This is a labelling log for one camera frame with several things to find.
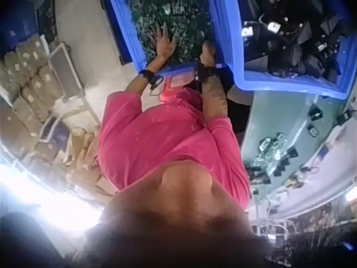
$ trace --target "blue plastic bin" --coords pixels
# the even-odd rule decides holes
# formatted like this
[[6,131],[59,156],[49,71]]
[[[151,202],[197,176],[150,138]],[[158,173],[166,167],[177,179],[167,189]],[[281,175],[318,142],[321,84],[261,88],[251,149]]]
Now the blue plastic bin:
[[[305,92],[325,95],[337,99],[346,99],[352,89],[357,69],[357,40],[356,35],[341,38],[340,52],[337,61],[340,64],[341,75],[337,84],[333,84],[323,78],[316,79],[304,75],[295,78],[279,78],[268,73],[244,70],[244,48],[241,36],[242,23],[240,19],[237,0],[225,0],[227,21],[230,22],[230,35],[233,61],[226,63],[231,68],[236,85],[243,90],[275,90],[290,92]],[[346,12],[342,6],[336,9]]]
[[26,41],[38,32],[35,6],[29,0],[15,0],[0,18],[0,34],[6,50],[14,50],[19,42]]
[[[132,21],[131,11],[126,0],[110,0],[119,22],[125,43],[132,57],[137,71],[147,66],[146,57],[139,42],[135,25]],[[210,13],[214,23],[215,37],[218,49],[218,63],[232,62],[232,46],[230,42],[230,28],[227,17],[226,4],[230,1],[209,0]],[[194,63],[183,63],[175,66],[167,66],[160,74],[162,76],[177,75],[194,70]]]

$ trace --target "tattoo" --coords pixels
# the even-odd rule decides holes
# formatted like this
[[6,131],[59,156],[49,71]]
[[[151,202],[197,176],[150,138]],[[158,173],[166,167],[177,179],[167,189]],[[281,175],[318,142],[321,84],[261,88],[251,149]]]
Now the tattoo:
[[217,99],[219,104],[222,105],[223,111],[228,112],[227,97],[217,76],[208,77],[207,82],[202,85],[202,93],[207,94],[210,98]]

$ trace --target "pink shirt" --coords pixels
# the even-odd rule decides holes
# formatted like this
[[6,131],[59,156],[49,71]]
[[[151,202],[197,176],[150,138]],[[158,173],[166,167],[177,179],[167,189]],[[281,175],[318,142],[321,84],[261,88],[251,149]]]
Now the pink shirt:
[[170,103],[141,110],[128,92],[108,97],[99,135],[104,175],[123,190],[160,165],[190,159],[204,166],[239,205],[250,200],[249,180],[228,117],[206,123],[200,98],[186,91]]

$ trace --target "workbench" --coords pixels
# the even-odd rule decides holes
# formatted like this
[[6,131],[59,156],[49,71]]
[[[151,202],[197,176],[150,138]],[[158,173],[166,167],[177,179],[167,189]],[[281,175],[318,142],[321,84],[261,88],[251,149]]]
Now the workbench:
[[[282,172],[282,176],[275,177],[272,174],[278,161],[273,160],[270,163],[267,173],[272,183],[252,187],[252,189],[258,189],[257,201],[264,199],[272,190],[282,186],[299,166],[312,157],[333,129],[336,124],[335,118],[342,113],[346,102],[347,100],[323,98],[307,93],[254,92],[253,104],[241,146],[245,164],[249,164],[258,156],[258,147],[263,139],[275,138],[280,132],[287,135],[287,142],[281,150],[282,154],[293,145],[298,152],[298,157],[290,159],[291,164],[286,166],[286,171]],[[306,128],[310,123],[308,112],[313,103],[323,112],[323,118],[313,122],[319,131],[316,138],[312,137]]]

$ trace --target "black wristband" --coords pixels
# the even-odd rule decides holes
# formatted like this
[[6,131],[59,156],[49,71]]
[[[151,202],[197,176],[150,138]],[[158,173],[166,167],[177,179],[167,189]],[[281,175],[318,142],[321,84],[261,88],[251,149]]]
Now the black wristband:
[[206,82],[208,77],[218,75],[216,67],[204,67],[202,63],[197,63],[195,68],[195,79],[199,82]]
[[150,84],[153,83],[155,74],[152,71],[144,69],[144,70],[141,70],[139,72],[139,74],[142,74],[149,81]]

